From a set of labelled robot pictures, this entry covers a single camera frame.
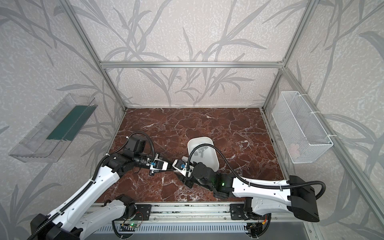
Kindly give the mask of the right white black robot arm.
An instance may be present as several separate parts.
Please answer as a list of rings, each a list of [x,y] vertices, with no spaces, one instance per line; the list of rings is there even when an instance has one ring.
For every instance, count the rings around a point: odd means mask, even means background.
[[[246,198],[246,214],[264,216],[272,213],[293,213],[295,218],[318,223],[320,216],[317,200],[326,191],[322,181],[305,182],[291,175],[288,180],[261,181],[240,176],[234,169],[229,174],[217,173],[202,162],[192,163],[194,153],[203,147],[220,150],[212,144],[196,146],[186,161],[176,160],[173,168],[181,174],[181,181],[192,187],[197,184],[211,191],[217,199]]]

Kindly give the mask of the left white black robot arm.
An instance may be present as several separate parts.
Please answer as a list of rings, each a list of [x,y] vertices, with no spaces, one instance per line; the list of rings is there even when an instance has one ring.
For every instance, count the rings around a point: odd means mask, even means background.
[[[68,200],[48,215],[31,221],[30,240],[84,240],[108,222],[129,220],[139,211],[136,202],[120,195],[101,209],[85,215],[91,205],[135,167],[149,169],[156,159],[155,146],[144,132],[132,133],[125,144],[98,163],[93,176]]]

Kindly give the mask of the white oval tray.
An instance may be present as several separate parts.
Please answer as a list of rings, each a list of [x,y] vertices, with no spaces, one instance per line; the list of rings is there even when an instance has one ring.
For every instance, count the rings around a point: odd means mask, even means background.
[[[213,145],[213,140],[209,137],[199,137],[189,140],[188,142],[188,153],[191,154],[192,150],[201,144],[210,144]],[[219,169],[219,160],[217,157],[216,150],[209,146],[203,146],[198,148],[191,158],[192,163],[203,163],[207,167],[211,168],[214,172],[217,172]]]

